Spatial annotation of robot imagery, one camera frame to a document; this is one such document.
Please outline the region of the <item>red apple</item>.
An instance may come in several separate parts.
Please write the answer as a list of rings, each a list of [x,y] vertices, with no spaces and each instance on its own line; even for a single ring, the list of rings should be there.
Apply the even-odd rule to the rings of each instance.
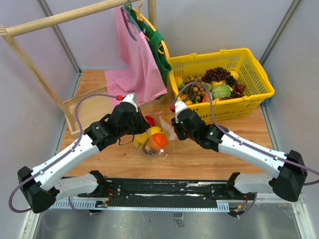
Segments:
[[[148,122],[148,124],[151,126],[151,127],[154,127],[156,124],[155,124],[155,120],[150,117],[150,116],[145,116],[145,119],[146,121]]]

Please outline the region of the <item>yellow lemon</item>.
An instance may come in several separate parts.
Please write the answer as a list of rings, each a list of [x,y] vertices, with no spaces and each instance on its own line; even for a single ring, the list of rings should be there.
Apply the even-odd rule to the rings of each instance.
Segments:
[[[134,146],[137,149],[141,149],[149,141],[149,135],[147,132],[142,134],[136,134],[133,140]]]
[[[162,128],[160,128],[159,126],[153,126],[153,127],[149,128],[148,131],[149,131],[149,133],[150,133],[151,135],[157,134],[157,133],[164,134]]]

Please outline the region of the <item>clear zip top bag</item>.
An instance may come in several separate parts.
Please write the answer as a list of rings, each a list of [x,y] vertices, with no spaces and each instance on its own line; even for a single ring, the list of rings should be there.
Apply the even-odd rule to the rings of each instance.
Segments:
[[[161,155],[168,144],[177,140],[174,128],[162,112],[148,114],[145,119],[151,127],[146,132],[135,135],[133,145],[141,154]]]

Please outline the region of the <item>orange fruit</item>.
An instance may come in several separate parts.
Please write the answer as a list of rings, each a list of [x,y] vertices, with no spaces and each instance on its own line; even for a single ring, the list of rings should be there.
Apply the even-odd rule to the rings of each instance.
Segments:
[[[164,149],[167,144],[168,140],[166,136],[161,133],[153,134],[149,139],[149,145],[157,151]]]

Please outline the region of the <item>dark red mangosteen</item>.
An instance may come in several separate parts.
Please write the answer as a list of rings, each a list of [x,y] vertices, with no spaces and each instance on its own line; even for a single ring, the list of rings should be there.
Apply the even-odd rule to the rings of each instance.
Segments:
[[[150,147],[149,145],[144,145],[142,147],[142,152],[146,155],[157,155],[158,151]]]

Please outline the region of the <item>green cabbage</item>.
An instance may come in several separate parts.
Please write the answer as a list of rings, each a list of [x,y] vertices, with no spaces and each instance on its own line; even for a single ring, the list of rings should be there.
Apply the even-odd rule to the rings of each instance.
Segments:
[[[221,84],[221,85],[215,86],[212,89],[211,94],[213,98],[216,99],[216,98],[230,97],[231,92],[232,92],[232,89],[228,85]]]

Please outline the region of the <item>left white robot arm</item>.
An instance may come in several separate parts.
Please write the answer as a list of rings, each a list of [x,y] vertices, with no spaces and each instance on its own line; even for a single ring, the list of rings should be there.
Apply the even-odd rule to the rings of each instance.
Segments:
[[[111,114],[86,128],[68,148],[32,169],[21,168],[17,173],[20,189],[31,210],[36,214],[44,212],[56,201],[71,196],[106,195],[109,185],[97,170],[80,177],[63,176],[88,157],[120,141],[122,136],[142,134],[149,127],[133,96],[128,95]]]

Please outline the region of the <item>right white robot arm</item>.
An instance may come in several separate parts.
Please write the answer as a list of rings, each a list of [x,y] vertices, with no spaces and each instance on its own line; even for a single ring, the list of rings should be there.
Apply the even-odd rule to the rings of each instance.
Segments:
[[[191,139],[200,147],[243,159],[264,170],[263,174],[233,173],[226,186],[226,194],[238,199],[243,193],[274,192],[289,202],[296,202],[307,178],[301,154],[275,151],[252,143],[227,128],[206,124],[197,112],[183,102],[172,106],[175,117],[171,124],[179,140]]]

